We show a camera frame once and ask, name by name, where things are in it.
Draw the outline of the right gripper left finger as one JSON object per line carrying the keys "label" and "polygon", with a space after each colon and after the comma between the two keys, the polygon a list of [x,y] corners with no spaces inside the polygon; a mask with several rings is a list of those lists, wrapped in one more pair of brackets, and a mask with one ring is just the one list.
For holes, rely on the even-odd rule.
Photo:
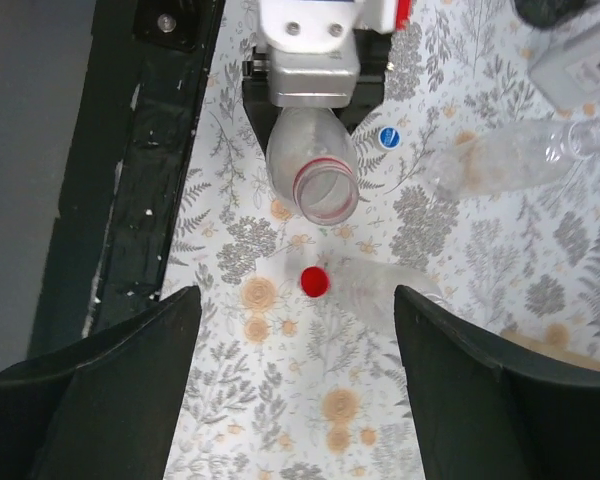
{"label": "right gripper left finger", "polygon": [[183,288],[0,372],[0,479],[163,477],[201,319]]}

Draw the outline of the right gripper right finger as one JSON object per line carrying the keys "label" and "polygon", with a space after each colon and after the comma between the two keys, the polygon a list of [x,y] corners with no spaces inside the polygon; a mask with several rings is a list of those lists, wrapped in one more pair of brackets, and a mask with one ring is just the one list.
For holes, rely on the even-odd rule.
{"label": "right gripper right finger", "polygon": [[600,372],[551,359],[395,291],[428,479],[600,479]]}

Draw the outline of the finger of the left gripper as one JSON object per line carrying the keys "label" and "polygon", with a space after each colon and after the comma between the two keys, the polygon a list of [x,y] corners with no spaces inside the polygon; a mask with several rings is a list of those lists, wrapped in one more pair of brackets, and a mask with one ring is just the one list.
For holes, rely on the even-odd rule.
{"label": "finger of the left gripper", "polygon": [[335,109],[336,117],[353,133],[384,101],[384,82],[390,53],[390,35],[373,30],[355,30],[360,75],[348,106]]}
{"label": "finger of the left gripper", "polygon": [[256,135],[270,135],[280,109],[270,100],[268,57],[252,51],[252,57],[242,63],[242,97],[247,118]]}

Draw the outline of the red-label clear bottle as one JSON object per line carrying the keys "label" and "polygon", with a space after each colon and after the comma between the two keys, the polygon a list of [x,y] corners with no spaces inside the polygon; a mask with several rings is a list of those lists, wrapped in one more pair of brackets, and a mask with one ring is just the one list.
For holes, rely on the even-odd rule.
{"label": "red-label clear bottle", "polygon": [[282,109],[269,137],[266,167],[277,199],[313,224],[333,226],[356,210],[356,152],[330,109]]}

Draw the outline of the red bottle cap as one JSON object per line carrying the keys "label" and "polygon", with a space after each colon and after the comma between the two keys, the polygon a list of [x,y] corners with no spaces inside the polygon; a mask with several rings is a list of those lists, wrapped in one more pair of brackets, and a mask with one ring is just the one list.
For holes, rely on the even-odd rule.
{"label": "red bottle cap", "polygon": [[329,275],[318,266],[305,268],[300,276],[303,292],[310,298],[319,298],[326,294],[330,287]]}

